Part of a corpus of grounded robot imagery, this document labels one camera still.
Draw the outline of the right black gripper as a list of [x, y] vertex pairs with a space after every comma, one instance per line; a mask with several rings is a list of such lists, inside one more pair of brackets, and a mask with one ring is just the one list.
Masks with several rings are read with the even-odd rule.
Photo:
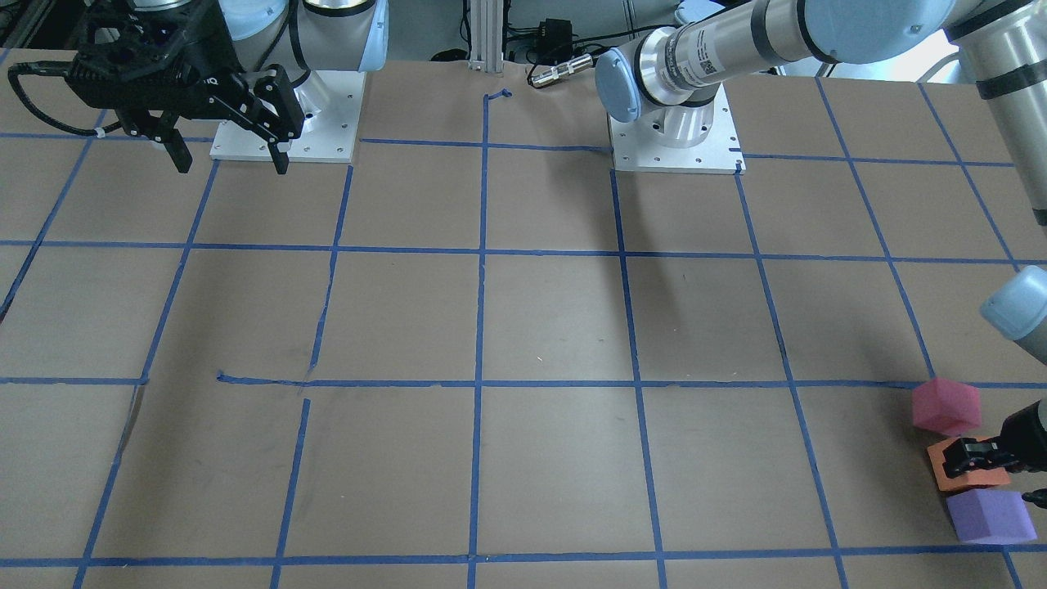
[[[243, 74], [217, 1], [144, 8], [95, 1], [83, 14], [65, 82], [97, 109], [233, 122], [262, 139], [279, 175], [287, 174], [288, 150], [303, 135], [304, 111], [288, 72], [270, 64]], [[193, 155], [177, 120], [154, 119], [147, 136], [186, 174]]]

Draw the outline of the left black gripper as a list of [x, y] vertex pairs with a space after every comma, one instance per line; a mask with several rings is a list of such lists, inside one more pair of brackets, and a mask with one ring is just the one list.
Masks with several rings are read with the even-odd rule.
[[[1045, 402], [1041, 399], [1003, 421], [1000, 439], [957, 438], [949, 443], [942, 451], [946, 477], [954, 479], [975, 470], [1000, 467], [1010, 473], [1045, 472]], [[1023, 500], [1033, 506], [1047, 506], [1047, 489], [1024, 492]]]

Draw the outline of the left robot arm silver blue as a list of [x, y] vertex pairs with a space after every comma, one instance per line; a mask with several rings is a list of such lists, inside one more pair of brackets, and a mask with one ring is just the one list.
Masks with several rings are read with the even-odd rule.
[[[597, 60], [595, 83], [607, 115], [631, 124], [726, 80], [805, 56], [883, 62], [939, 30], [968, 65], [1045, 231], [1045, 1], [749, 1], [610, 49]], [[1042, 268], [1022, 269], [980, 313], [1045, 364]], [[1045, 400], [1007, 417], [990, 439], [950, 443], [938, 465], [949, 479], [1045, 472]]]

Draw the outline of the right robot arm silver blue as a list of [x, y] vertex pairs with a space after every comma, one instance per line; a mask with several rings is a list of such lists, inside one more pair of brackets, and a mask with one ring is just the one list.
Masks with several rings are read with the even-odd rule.
[[183, 119], [218, 123], [215, 160], [350, 164], [366, 75], [388, 55], [385, 1], [97, 1], [85, 16], [62, 78], [183, 173]]

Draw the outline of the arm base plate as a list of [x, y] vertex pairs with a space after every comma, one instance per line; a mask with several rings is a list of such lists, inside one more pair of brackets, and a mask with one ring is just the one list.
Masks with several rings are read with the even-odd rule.
[[614, 168], [743, 174], [747, 171], [743, 150], [723, 85], [703, 88], [692, 97], [709, 101], [701, 106], [659, 107], [628, 123], [609, 117]]
[[[285, 151], [292, 163], [352, 163], [366, 81], [366, 72], [314, 70], [295, 89], [304, 123], [302, 137]], [[218, 127], [209, 155], [214, 160], [272, 162], [261, 138], [231, 122]]]

